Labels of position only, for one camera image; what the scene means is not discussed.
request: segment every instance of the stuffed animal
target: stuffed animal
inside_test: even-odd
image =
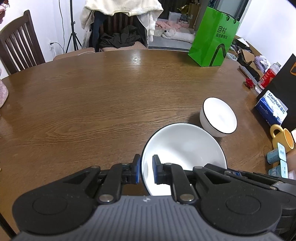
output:
[[[188,33],[182,33],[177,32],[175,29],[169,29],[165,30],[161,36],[165,39],[174,39],[174,40],[181,40],[185,42],[192,43],[194,40],[195,34],[188,34]]]

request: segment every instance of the tissue box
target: tissue box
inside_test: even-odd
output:
[[[272,126],[273,124],[281,125],[287,116],[288,108],[270,91],[261,97],[255,108],[265,118],[267,123]]]

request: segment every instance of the mug handle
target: mug handle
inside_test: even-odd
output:
[[[271,134],[271,137],[272,137],[272,138],[275,138],[275,137],[276,137],[275,134],[274,134],[274,131],[275,131],[275,130],[279,130],[280,132],[284,132],[283,128],[282,128],[280,125],[278,125],[278,124],[273,124],[273,125],[271,126],[271,128],[270,128],[270,134]]]

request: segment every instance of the black bowl rim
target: black bowl rim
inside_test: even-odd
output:
[[[222,133],[222,134],[225,134],[225,135],[229,135],[229,134],[235,132],[235,130],[237,129],[237,126],[236,126],[236,128],[234,129],[233,132],[225,133],[225,132],[222,132],[222,131],[218,130],[217,128],[215,128],[215,127],[210,123],[210,121],[208,120],[208,118],[207,118],[207,116],[206,116],[206,114],[205,114],[205,110],[204,110],[204,103],[205,103],[205,101],[206,101],[207,99],[209,99],[209,98],[206,98],[206,99],[204,100],[204,102],[203,102],[203,104],[202,104],[202,111],[203,111],[203,113],[204,113],[204,116],[205,116],[207,122],[210,124],[210,126],[213,127],[213,128],[214,128],[216,131],[218,131],[219,133]]]

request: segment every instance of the metal screw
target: metal screw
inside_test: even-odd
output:
[[[99,200],[101,202],[111,202],[113,199],[113,196],[110,194],[103,194],[99,197]]]
[[[185,193],[180,196],[180,199],[184,202],[190,202],[194,200],[194,196],[192,194]]]

